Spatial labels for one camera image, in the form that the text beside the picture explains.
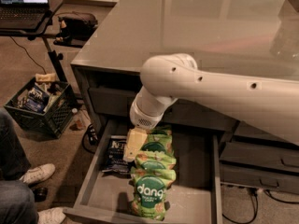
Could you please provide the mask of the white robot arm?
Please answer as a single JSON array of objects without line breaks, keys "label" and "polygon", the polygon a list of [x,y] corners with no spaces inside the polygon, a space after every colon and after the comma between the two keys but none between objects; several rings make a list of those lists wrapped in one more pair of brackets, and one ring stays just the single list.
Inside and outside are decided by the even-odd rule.
[{"label": "white robot arm", "polygon": [[299,145],[299,82],[200,70],[189,54],[158,55],[140,70],[142,88],[130,108],[134,126],[151,130],[183,99]]}]

